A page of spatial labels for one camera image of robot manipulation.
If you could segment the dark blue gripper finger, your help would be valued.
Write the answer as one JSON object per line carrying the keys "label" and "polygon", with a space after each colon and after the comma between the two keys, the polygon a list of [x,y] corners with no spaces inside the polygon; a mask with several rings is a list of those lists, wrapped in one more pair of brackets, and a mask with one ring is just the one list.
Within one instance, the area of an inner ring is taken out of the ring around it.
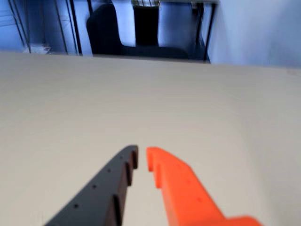
{"label": "dark blue gripper finger", "polygon": [[48,226],[120,226],[127,188],[138,168],[138,146],[119,151],[52,219]]}

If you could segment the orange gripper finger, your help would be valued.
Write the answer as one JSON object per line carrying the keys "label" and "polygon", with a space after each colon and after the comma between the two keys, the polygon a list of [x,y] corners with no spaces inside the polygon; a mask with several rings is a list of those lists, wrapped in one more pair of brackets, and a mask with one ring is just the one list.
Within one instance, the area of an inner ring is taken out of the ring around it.
{"label": "orange gripper finger", "polygon": [[227,218],[220,211],[192,168],[159,147],[147,147],[148,170],[161,190],[171,226],[258,226],[250,216]]}

